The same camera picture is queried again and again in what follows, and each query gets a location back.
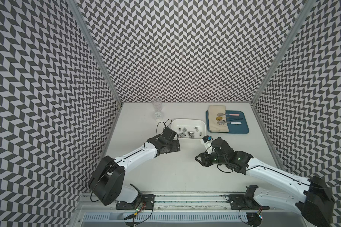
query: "white handle spoon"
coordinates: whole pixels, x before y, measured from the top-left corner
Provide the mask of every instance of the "white handle spoon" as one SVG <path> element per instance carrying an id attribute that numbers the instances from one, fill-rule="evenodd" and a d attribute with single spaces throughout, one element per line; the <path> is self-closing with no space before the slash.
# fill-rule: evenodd
<path id="1" fill-rule="evenodd" d="M 224 124 L 232 124 L 232 125 L 241 125 L 241 122 L 226 122 L 224 120 L 217 121 L 217 124 L 224 125 Z"/>
<path id="2" fill-rule="evenodd" d="M 219 117 L 222 117 L 224 115 L 227 115 L 227 116 L 240 116 L 240 114 L 223 114 L 223 113 L 218 113 L 217 116 Z"/>

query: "blue tray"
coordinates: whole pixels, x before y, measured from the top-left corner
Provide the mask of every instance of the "blue tray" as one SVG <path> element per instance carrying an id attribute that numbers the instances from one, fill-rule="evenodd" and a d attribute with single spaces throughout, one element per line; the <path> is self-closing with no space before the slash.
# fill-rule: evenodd
<path id="1" fill-rule="evenodd" d="M 240 116 L 238 118 L 242 118 L 242 120 L 236 120 L 235 122 L 241 122 L 241 125 L 232 125 L 232 124 L 227 124 L 229 127 L 229 132 L 232 134 L 248 134 L 249 133 L 249 127 L 248 124 L 246 123 L 245 115 L 241 111 L 237 110 L 227 110 L 226 114 L 231 114 L 231 113 L 238 113 Z M 206 111 L 206 125 L 207 125 L 207 130 L 210 133 L 218 133 L 214 131 L 210 131 L 210 126 L 208 125 L 208 111 Z"/>

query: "cloth napkin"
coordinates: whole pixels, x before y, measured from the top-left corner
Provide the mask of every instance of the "cloth napkin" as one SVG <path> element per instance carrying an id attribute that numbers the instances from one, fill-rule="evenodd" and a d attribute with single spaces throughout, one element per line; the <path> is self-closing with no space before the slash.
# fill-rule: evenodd
<path id="1" fill-rule="evenodd" d="M 228 133 L 229 128 L 227 124 L 219 125 L 217 124 L 217 114 L 218 113 L 226 113 L 226 107 L 221 105 L 210 105 L 208 107 L 208 125 L 210 127 L 210 131 L 215 133 Z"/>

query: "black and white pattern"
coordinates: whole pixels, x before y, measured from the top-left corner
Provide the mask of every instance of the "black and white pattern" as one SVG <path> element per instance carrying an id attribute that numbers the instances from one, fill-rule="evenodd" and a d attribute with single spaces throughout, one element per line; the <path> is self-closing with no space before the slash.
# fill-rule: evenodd
<path id="1" fill-rule="evenodd" d="M 0 1 L 0 226 L 65 226 L 116 111 L 64 0 Z"/>
<path id="2" fill-rule="evenodd" d="M 317 1 L 257 109 L 287 171 L 341 179 L 341 0 Z M 341 226 L 341 201 L 334 215 Z"/>
<path id="3" fill-rule="evenodd" d="M 250 101 L 302 0 L 77 0 L 124 102 Z"/>

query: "mounting plate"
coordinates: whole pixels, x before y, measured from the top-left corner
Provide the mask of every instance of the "mounting plate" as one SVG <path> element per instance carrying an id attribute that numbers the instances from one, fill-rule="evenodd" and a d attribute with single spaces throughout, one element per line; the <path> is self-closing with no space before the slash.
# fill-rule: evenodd
<path id="1" fill-rule="evenodd" d="M 241 207 L 246 207 L 244 194 L 228 195 L 228 198 L 232 210 L 239 210 Z"/>
<path id="2" fill-rule="evenodd" d="M 155 198 L 155 195 L 153 195 L 153 194 L 141 196 L 140 201 L 145 202 L 145 205 L 146 205 L 145 210 L 152 210 L 153 209 L 154 198 Z M 119 201 L 116 203 L 116 209 L 117 210 L 135 210 L 136 209 L 135 205 L 138 205 L 138 204 Z"/>

